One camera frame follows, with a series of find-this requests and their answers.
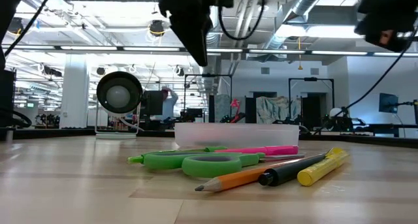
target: doorway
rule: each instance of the doorway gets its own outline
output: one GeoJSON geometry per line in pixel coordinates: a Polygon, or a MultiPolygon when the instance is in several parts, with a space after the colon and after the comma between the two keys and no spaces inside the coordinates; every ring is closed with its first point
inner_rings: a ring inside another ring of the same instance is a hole
{"type": "Polygon", "coordinates": [[[327,94],[307,93],[302,98],[303,126],[309,130],[322,125],[321,118],[327,114],[327,94]]]}

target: pencil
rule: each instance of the pencil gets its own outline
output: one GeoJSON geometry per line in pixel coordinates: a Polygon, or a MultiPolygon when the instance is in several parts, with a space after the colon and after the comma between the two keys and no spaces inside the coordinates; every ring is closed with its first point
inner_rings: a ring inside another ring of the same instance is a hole
{"type": "Polygon", "coordinates": [[[218,176],[216,178],[212,178],[208,182],[203,185],[200,185],[195,188],[195,191],[224,191],[226,189],[234,188],[240,185],[245,185],[248,183],[252,183],[258,180],[259,176],[263,174],[263,172],[272,167],[278,167],[282,165],[286,165],[289,163],[294,163],[300,161],[301,159],[293,159],[290,161],[284,161],[281,163],[276,163],[273,165],[269,165],[266,167],[255,168],[250,170],[245,170],[242,172],[235,172],[233,174],[226,174],[222,176],[218,176]]]}

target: desk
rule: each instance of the desk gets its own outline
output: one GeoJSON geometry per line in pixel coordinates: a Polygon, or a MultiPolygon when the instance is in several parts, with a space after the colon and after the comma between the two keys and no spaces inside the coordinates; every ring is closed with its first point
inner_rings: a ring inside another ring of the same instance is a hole
{"type": "Polygon", "coordinates": [[[401,125],[393,123],[372,123],[367,127],[363,127],[362,131],[373,132],[376,134],[393,134],[394,137],[399,137],[399,129],[418,129],[418,125],[401,125]]]}
{"type": "Polygon", "coordinates": [[[2,223],[417,223],[418,150],[300,141],[313,155],[339,146],[351,162],[311,187],[249,184],[199,193],[182,171],[152,173],[126,157],[176,148],[173,138],[94,136],[0,143],[2,223]]]}

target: scissors handle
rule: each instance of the scissors handle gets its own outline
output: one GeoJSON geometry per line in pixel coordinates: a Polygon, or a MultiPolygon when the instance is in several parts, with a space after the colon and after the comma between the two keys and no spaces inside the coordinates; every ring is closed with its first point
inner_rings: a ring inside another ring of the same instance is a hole
{"type": "Polygon", "coordinates": [[[144,165],[150,169],[175,169],[181,168],[183,160],[192,156],[238,156],[242,153],[208,153],[208,152],[162,152],[151,153],[144,158],[144,165]]]}
{"type": "Polygon", "coordinates": [[[260,160],[258,154],[238,155],[198,155],[184,159],[183,172],[199,178],[214,178],[225,174],[239,172],[244,166],[256,165],[260,160]]]}

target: pink marker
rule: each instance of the pink marker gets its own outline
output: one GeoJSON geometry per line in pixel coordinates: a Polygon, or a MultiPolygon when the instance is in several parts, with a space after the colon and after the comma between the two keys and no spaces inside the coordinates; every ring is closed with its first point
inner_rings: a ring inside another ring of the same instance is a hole
{"type": "Polygon", "coordinates": [[[263,146],[259,148],[240,148],[216,150],[215,152],[265,153],[266,155],[296,155],[298,146],[263,146]]]}

